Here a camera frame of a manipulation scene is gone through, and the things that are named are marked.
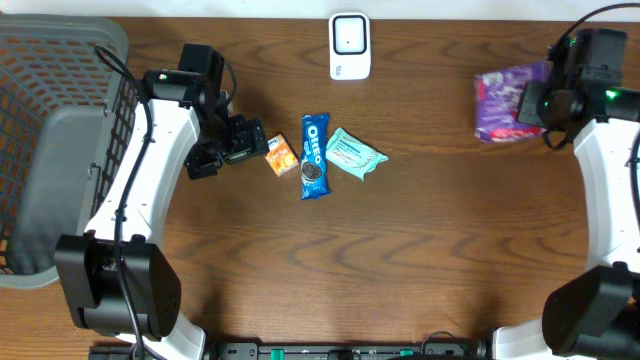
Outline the purple snack package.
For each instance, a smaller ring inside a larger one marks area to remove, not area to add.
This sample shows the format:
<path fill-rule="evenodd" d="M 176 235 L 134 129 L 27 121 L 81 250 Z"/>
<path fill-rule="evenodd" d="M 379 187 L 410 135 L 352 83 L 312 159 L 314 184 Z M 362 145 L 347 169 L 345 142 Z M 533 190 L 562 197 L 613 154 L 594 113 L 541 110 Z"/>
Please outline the purple snack package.
<path fill-rule="evenodd" d="M 546 62 L 503 68 L 477 75 L 475 86 L 475 136 L 485 143 L 512 143 L 539 137 L 540 127 L 517 121 L 518 104 L 524 86 L 531 80 L 544 81 Z"/>

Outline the orange snack packet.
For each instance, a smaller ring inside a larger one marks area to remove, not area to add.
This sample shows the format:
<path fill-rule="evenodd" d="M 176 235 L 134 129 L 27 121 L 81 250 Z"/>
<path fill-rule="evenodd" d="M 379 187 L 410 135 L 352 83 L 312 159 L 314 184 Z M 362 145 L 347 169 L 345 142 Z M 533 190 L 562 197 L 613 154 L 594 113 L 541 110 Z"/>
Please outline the orange snack packet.
<path fill-rule="evenodd" d="M 277 177 L 299 165 L 298 157 L 282 134 L 271 138 L 268 141 L 268 148 L 265 160 Z"/>

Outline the blue Oreo cookie pack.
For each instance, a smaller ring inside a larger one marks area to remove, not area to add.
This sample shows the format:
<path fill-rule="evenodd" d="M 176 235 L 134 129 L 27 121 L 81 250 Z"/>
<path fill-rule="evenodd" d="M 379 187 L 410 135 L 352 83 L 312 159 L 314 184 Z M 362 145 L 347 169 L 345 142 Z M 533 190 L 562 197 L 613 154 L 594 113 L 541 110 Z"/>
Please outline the blue Oreo cookie pack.
<path fill-rule="evenodd" d="M 326 160 L 329 122 L 329 114 L 304 115 L 302 118 L 302 200 L 318 199 L 331 193 Z"/>

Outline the mint green wipes pack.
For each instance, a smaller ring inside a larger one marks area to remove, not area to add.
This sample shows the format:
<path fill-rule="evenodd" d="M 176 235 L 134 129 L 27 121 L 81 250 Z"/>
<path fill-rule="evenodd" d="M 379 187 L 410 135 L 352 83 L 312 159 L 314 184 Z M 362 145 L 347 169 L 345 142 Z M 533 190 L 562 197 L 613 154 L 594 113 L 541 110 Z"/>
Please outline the mint green wipes pack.
<path fill-rule="evenodd" d="M 329 139 L 326 158 L 361 181 L 380 163 L 389 160 L 385 154 L 361 142 L 343 128 L 337 128 Z"/>

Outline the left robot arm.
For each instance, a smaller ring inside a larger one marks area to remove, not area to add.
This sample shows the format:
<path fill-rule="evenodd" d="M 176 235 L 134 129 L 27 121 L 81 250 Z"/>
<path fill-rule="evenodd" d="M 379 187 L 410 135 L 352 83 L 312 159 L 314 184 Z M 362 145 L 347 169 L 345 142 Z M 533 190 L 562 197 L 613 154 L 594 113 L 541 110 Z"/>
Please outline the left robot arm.
<path fill-rule="evenodd" d="M 74 324 L 127 341 L 132 359 L 209 359 L 206 332 L 181 312 L 181 283 L 161 247 L 181 173 L 214 176 L 269 150 L 259 119 L 229 110 L 232 69 L 208 45 L 184 46 L 174 70 L 135 78 L 103 46 L 95 54 L 138 98 L 131 140 L 99 210 L 79 235 L 62 236 L 54 263 Z"/>

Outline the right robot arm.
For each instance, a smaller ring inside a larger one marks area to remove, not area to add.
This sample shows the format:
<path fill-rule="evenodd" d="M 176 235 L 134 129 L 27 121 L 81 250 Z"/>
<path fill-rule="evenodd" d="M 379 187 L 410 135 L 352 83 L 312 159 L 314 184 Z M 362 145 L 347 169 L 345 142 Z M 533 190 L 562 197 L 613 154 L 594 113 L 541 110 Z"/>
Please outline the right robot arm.
<path fill-rule="evenodd" d="M 530 81 L 521 123 L 561 132 L 585 189 L 585 272 L 547 298 L 538 320 L 492 334 L 494 359 L 639 356 L 639 93 L 622 87 L 627 36 L 582 29 L 551 48 L 552 69 Z"/>

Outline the grey plastic mesh basket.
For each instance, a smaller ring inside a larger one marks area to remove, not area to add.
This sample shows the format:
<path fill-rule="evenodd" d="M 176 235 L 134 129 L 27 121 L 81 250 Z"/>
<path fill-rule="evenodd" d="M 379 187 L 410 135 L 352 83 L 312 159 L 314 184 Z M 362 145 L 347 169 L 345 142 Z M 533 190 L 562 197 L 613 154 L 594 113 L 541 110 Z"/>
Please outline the grey plastic mesh basket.
<path fill-rule="evenodd" d="M 129 42 L 98 17 L 1 17 L 1 285 L 57 280 L 54 249 L 79 235 L 112 185 L 133 132 L 135 92 L 94 53 Z"/>

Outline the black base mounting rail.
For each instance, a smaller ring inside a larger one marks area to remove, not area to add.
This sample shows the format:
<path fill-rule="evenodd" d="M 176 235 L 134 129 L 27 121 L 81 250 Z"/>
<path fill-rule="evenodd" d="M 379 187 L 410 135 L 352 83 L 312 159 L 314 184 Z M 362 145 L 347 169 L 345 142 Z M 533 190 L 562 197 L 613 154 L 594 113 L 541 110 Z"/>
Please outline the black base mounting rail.
<path fill-rule="evenodd" d="M 205 348 L 207 360 L 382 360 L 492 358 L 487 341 L 435 338 L 424 345 L 260 345 L 218 343 Z"/>

